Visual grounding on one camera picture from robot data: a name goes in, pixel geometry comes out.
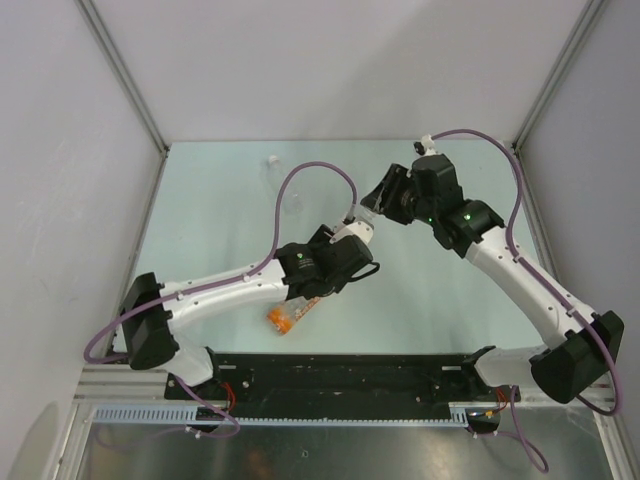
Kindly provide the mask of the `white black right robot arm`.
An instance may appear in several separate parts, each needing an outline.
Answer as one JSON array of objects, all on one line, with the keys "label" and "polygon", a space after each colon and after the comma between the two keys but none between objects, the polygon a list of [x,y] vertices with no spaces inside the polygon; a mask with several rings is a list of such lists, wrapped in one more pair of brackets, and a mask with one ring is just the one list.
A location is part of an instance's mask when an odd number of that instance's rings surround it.
[{"label": "white black right robot arm", "polygon": [[476,353],[461,376],[463,393],[484,401],[497,386],[536,386],[568,404],[612,371],[624,332],[613,311],[599,314],[576,299],[509,236],[485,202],[465,198],[455,167],[442,154],[410,168],[393,164],[361,204],[402,225],[421,221],[446,250],[484,272],[524,313],[540,335],[539,347]]}]

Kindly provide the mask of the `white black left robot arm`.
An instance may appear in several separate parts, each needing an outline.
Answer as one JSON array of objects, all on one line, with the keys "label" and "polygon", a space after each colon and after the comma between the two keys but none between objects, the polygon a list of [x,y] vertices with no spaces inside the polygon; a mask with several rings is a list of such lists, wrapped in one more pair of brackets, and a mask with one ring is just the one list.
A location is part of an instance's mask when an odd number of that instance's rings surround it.
[{"label": "white black left robot arm", "polygon": [[368,248],[373,234],[363,220],[337,231],[321,226],[309,242],[277,249],[262,267],[182,282],[162,283],[152,272],[138,276],[120,307],[130,368],[164,370],[197,398],[214,397],[221,387],[214,353],[187,339],[185,329],[240,307],[339,293],[378,271]]}]

